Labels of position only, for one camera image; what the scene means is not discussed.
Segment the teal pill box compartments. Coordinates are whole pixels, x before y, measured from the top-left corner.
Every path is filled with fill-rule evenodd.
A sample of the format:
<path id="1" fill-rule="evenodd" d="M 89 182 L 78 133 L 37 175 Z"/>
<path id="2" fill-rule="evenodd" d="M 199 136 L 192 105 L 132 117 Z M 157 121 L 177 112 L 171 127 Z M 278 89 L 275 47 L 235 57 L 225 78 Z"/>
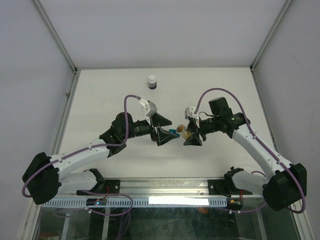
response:
<path id="1" fill-rule="evenodd" d="M 176 131 L 175 129 L 169 129 L 169 132 L 170 132 L 170 133 L 172 133 L 172 134 L 174 134 L 174 135 L 176 135 L 176 136 L 177 136 L 177 138 L 179 138 L 179 137 L 180 137 L 180 134 L 179 134 L 179 133 L 177 133 L 177 131 Z"/>

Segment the amber pill bottle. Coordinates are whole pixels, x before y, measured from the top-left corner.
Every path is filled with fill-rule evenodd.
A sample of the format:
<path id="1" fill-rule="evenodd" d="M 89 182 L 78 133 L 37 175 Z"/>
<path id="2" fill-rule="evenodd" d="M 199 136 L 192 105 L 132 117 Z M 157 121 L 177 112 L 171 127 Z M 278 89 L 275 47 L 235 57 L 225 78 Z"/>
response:
<path id="1" fill-rule="evenodd" d="M 189 139 L 191 137 L 191 135 L 192 135 L 192 133 L 187 130 L 187 127 L 186 127 L 185 132 L 183 134 L 180 134 L 180 136 L 185 140 Z"/>

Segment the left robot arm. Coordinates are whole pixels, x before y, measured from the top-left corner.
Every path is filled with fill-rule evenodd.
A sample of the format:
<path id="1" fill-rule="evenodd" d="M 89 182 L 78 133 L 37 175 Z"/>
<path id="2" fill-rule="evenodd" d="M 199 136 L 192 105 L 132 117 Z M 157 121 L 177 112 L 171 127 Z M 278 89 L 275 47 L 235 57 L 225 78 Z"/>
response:
<path id="1" fill-rule="evenodd" d="M 158 113 L 148 120 L 133 121 L 129 113 L 121 112 L 106 132 L 85 146 L 51 156 L 45 152 L 38 153 L 22 176 L 22 195 L 32 198 L 36 205 L 42 205 L 58 194 L 114 193 L 98 169 L 77 170 L 120 153 L 127 146 L 128 139 L 149 135 L 151 141 L 162 146 L 178 138 L 176 133 L 164 129 L 171 124 L 170 120 Z"/>

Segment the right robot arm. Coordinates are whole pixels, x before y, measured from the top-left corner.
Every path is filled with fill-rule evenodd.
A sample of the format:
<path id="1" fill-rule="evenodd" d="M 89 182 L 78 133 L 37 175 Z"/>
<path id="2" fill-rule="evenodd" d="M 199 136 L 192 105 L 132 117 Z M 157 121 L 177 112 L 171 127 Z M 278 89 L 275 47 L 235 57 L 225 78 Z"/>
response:
<path id="1" fill-rule="evenodd" d="M 202 146 L 207 135 L 216 132 L 242 146 L 260 166 L 264 175 L 256 175 L 243 168 L 232 167 L 223 176 L 223 182 L 214 185 L 216 192 L 231 197 L 237 191 L 248 191 L 263 197 L 274 211 L 280 211 L 297 201 L 306 201 L 307 170 L 300 164 L 293 164 L 275 150 L 272 150 L 252 128 L 242 112 L 233 113 L 224 97 L 209 101 L 212 114 L 202 120 L 195 107 L 187 107 L 185 118 L 189 121 L 186 131 L 189 137 L 186 146 Z"/>

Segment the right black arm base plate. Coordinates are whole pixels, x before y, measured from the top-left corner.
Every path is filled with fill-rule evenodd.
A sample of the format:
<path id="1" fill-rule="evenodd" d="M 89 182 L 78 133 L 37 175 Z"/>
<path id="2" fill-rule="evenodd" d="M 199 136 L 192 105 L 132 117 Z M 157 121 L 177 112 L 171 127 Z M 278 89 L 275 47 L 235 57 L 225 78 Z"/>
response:
<path id="1" fill-rule="evenodd" d="M 208 194 L 211 196 L 222 195 L 230 198 L 233 195 L 253 195 L 252 192 L 238 189 L 231 181 L 225 179 L 209 179 L 207 181 Z"/>

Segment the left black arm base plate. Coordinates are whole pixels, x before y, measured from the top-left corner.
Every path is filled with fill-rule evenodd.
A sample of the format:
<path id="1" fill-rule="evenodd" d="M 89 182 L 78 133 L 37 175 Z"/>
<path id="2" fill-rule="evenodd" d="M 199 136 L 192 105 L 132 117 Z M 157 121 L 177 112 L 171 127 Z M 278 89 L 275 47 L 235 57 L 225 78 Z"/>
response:
<path id="1" fill-rule="evenodd" d="M 83 190 L 77 190 L 78 196 L 93 196 L 95 194 L 107 195 L 118 194 L 121 188 L 121 181 L 119 179 L 105 179 L 104 182 L 98 183 L 93 189 L 87 190 L 89 193 Z"/>

